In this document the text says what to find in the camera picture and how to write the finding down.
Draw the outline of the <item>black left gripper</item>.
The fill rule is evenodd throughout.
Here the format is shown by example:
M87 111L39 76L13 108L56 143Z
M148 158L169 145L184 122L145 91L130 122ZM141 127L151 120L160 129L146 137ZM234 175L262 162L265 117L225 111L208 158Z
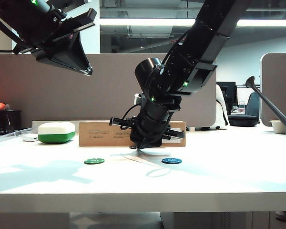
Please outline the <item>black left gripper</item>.
M40 63L90 76L93 69L84 53L80 31L95 25L96 14L89 8L76 17L67 18L59 8L28 9L22 17L13 20L16 23L13 29L21 40L13 52L32 52ZM70 42L71 48L59 50Z

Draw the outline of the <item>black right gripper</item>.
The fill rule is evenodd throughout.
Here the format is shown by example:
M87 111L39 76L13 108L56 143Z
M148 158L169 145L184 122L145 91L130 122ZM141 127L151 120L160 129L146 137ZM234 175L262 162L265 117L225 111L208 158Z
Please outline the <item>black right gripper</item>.
M170 121L174 110L169 108L169 104L140 101L132 105L122 118L111 117L109 125L118 126L121 130L131 130L130 140L133 142L131 149L160 147L163 139L185 138L184 130L176 131L171 128Z

